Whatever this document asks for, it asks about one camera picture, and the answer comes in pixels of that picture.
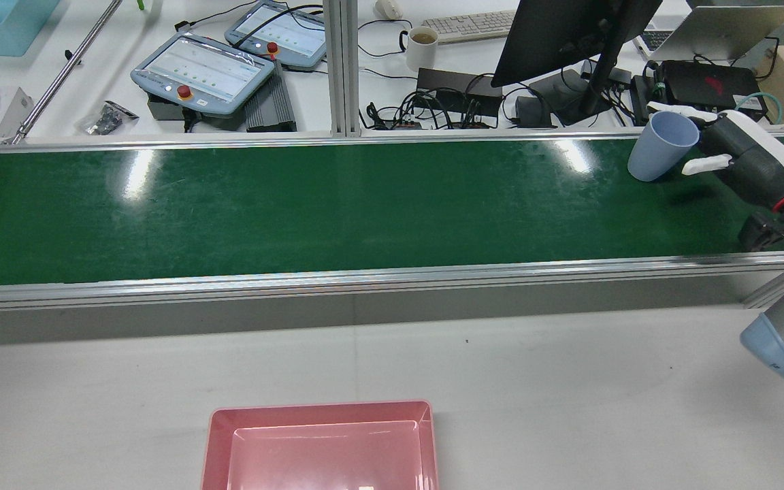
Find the white grey right robot hand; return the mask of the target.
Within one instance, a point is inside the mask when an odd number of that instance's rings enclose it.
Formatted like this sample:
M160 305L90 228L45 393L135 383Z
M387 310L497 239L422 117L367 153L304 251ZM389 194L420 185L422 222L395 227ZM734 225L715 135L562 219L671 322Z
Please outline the white grey right robot hand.
M737 110L705 112L686 105L651 101L650 112L672 112L700 130L701 158L685 162L681 173L712 172L746 203L784 211L784 144Z

